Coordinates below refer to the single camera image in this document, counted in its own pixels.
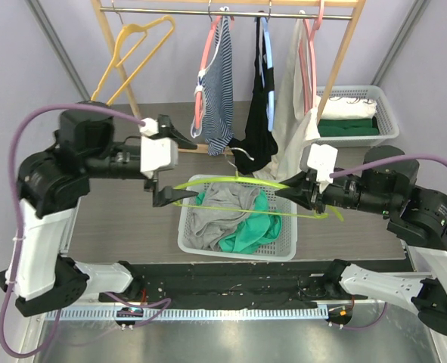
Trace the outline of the lime green hanger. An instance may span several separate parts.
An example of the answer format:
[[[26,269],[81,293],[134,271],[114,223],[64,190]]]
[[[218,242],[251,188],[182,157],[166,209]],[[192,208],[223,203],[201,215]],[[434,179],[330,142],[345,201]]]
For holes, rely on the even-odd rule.
[[[224,182],[224,183],[232,183],[232,184],[241,184],[241,185],[258,185],[260,187],[264,188],[272,188],[274,190],[281,190],[288,188],[288,186],[276,182],[276,181],[269,181],[269,180],[262,180],[257,178],[250,178],[250,177],[244,177],[238,174],[236,172],[235,176],[222,176],[222,175],[197,175],[197,178],[192,181],[187,181],[183,184],[177,185],[174,187],[177,191],[191,191],[191,187],[197,186],[197,185],[205,185],[205,184],[211,184],[215,182]],[[302,214],[296,214],[296,213],[277,213],[277,212],[258,212],[253,210],[246,210],[242,209],[241,212],[245,213],[259,213],[259,214],[268,214],[268,215],[280,215],[280,216],[289,216],[289,217],[296,217],[296,218],[305,218],[305,219],[326,219],[328,217],[327,213],[317,214],[317,212],[314,212],[312,216],[308,215],[302,215]]]

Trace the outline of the blue striped tank top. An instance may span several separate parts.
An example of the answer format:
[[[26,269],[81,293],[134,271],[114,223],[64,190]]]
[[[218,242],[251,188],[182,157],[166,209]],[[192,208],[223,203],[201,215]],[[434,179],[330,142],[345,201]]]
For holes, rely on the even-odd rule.
[[[200,136],[204,138],[210,156],[222,154],[234,137],[232,22],[233,18],[226,15],[218,25],[208,59],[212,63],[202,79],[206,107]]]

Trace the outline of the green tank top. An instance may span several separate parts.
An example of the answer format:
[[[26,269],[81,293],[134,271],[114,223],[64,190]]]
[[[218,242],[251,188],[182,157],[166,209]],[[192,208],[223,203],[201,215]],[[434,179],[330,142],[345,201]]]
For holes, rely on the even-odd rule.
[[[280,215],[265,214],[269,212],[269,201],[264,191],[253,202],[251,213],[238,226],[235,232],[219,240],[219,249],[225,253],[255,253],[262,245],[274,242],[281,233]]]

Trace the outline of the grey tank top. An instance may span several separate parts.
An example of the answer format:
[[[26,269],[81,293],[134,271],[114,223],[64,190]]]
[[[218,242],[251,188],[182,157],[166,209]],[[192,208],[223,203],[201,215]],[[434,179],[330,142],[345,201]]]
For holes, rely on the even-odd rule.
[[[199,250],[217,250],[223,237],[236,231],[237,226],[252,210],[259,195],[257,187],[215,182],[204,193],[201,204],[188,210],[189,243]]]

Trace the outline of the yellow hanger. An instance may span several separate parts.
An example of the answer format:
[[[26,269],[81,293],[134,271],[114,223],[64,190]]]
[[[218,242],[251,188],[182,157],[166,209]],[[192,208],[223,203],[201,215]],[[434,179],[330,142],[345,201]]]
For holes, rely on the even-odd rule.
[[[151,32],[159,26],[167,25],[169,28],[162,35],[161,39],[153,48],[133,67],[132,71],[126,71],[126,63],[140,55],[140,48],[148,39]],[[167,43],[169,38],[175,32],[175,19],[169,15],[164,15],[144,25],[130,23],[126,24],[119,31],[113,46],[113,54],[98,81],[95,90],[92,92],[91,100],[97,101],[99,95],[106,85],[109,75],[114,71],[120,71],[122,74],[121,84],[114,93],[105,101],[106,105],[113,105],[123,93],[127,94],[129,101],[135,101],[132,91],[132,82],[138,74],[146,67],[148,62],[154,58],[156,53]]]

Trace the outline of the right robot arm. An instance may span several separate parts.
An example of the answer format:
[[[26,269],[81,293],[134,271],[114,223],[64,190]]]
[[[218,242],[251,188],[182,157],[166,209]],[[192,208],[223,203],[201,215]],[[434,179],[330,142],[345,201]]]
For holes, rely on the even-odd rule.
[[[382,216],[386,229],[423,258],[432,277],[398,278],[335,259],[321,278],[325,294],[380,299],[447,336],[447,195],[416,184],[420,160],[447,167],[442,158],[384,145],[368,150],[360,166],[329,172],[328,186],[310,166],[284,181],[276,195],[316,213],[333,206]]]

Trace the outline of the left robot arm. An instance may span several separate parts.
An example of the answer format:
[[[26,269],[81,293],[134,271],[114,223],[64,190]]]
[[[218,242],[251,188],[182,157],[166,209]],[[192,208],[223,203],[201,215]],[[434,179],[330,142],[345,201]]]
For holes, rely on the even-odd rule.
[[[141,297],[144,278],[126,261],[111,265],[77,262],[64,255],[80,200],[95,178],[141,180],[155,207],[191,197],[191,192],[160,187],[158,175],[171,170],[179,149],[195,144],[166,115],[137,121],[139,145],[114,138],[119,113],[106,104],[59,104],[54,143],[10,168],[17,231],[10,266],[0,271],[0,288],[16,296],[25,317],[66,308],[87,294],[110,293],[132,302]]]

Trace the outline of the white tank top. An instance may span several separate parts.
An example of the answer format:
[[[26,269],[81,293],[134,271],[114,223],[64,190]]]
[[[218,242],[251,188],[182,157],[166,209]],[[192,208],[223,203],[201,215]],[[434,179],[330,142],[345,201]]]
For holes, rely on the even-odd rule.
[[[299,19],[293,28],[286,67],[277,94],[272,135],[277,142],[278,152],[266,166],[253,173],[256,178],[281,182],[298,174],[304,148],[320,138],[317,95],[316,106],[304,113],[303,81],[298,55],[302,30],[303,19]]]

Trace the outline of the black tank top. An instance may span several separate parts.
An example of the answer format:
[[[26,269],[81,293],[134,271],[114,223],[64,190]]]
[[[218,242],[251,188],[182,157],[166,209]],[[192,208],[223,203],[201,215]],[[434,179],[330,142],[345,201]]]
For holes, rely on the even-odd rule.
[[[257,24],[256,24],[256,53],[254,61],[253,96],[245,127],[245,137],[242,140],[233,138],[229,147],[234,155],[234,161],[239,173],[252,174],[261,170],[278,152],[278,145],[272,132],[268,131],[266,115],[267,95],[264,93],[259,74],[257,54]]]

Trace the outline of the light pink hanger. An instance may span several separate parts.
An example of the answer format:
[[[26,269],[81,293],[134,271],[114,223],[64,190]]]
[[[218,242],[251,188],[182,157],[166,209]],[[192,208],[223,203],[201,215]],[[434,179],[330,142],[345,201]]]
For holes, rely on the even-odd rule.
[[[303,81],[304,113],[316,106],[317,74],[315,66],[315,34],[321,27],[324,16],[324,0],[319,2],[318,17],[310,25],[309,19],[303,19],[303,30],[299,45],[300,69]]]

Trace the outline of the light blue hanger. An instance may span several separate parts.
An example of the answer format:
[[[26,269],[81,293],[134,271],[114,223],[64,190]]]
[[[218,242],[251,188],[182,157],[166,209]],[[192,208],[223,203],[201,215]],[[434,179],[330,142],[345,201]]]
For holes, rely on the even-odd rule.
[[[257,54],[259,74],[264,93],[267,95],[266,115],[268,120],[268,131],[271,132],[274,128],[275,119],[275,79],[269,22],[266,17],[259,17],[256,20],[256,24],[258,30]]]

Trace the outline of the folded white cloth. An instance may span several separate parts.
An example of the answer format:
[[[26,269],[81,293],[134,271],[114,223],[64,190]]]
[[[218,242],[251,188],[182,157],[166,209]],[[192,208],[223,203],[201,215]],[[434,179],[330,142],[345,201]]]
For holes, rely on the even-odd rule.
[[[329,97],[322,119],[371,119],[377,112],[377,102],[370,98]]]

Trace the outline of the white basket with clothes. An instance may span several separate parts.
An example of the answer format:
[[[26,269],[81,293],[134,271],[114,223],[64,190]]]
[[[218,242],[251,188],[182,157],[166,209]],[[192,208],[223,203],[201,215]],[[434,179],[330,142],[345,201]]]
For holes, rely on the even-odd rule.
[[[373,147],[399,136],[384,91],[375,85],[334,86],[318,125],[319,144]]]

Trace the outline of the folded green cloth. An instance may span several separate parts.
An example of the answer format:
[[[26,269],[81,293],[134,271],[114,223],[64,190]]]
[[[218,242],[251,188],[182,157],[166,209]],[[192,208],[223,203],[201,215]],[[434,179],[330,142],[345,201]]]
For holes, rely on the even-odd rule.
[[[321,119],[318,124],[321,137],[358,137],[379,135],[373,119]]]

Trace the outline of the wooden clothes rack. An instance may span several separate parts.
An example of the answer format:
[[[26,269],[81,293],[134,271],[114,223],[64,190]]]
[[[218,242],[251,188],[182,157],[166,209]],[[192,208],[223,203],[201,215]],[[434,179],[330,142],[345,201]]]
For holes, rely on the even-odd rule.
[[[150,9],[150,8],[121,8],[115,5],[111,5],[110,7],[105,7],[102,5],[100,1],[93,1],[92,7],[95,12],[95,16],[98,20],[99,27],[103,33],[104,39],[109,47],[110,54],[113,54],[113,46],[116,37],[113,36],[113,33],[110,28],[110,24],[107,20],[107,13],[141,13],[141,14],[160,14],[161,16],[169,15],[173,17],[174,15],[203,15],[203,16],[219,16],[219,15],[228,15],[230,17],[266,17],[268,19],[313,19],[315,20],[318,15],[312,14],[280,14],[275,13],[271,10],[272,5],[277,6],[299,6],[299,7],[317,7],[319,9],[320,1],[220,1],[221,5],[251,5],[251,6],[263,6],[267,5],[269,9],[266,12],[224,12],[224,11],[212,11],[211,10],[211,1],[207,2],[207,9],[205,11],[197,11],[197,10],[170,10],[170,9]],[[344,57],[346,56],[346,52],[348,50],[349,44],[352,40],[352,36],[355,32],[355,28],[358,24],[359,18],[361,17],[362,11],[364,9],[366,1],[365,0],[351,0],[351,1],[342,1],[342,0],[330,0],[324,1],[324,16],[323,20],[346,20],[348,25],[346,27],[346,31],[343,35],[342,41],[340,43],[339,50],[337,52],[337,56],[334,60],[334,64],[331,70],[331,74],[328,77],[327,85],[324,88],[324,94],[321,96],[321,101],[318,104],[318,117],[321,117],[324,106],[330,97],[332,88],[337,79],[337,75],[340,71],[342,62]],[[135,116],[140,115],[140,110],[137,101],[129,101],[129,105],[132,109],[132,112]]]

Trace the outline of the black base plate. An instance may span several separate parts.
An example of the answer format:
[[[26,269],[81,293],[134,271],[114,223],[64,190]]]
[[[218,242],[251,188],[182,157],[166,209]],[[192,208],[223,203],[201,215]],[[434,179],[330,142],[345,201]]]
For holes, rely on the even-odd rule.
[[[351,300],[332,262],[188,262],[132,265],[128,303],[171,300],[173,309],[241,310],[313,308],[319,301]]]

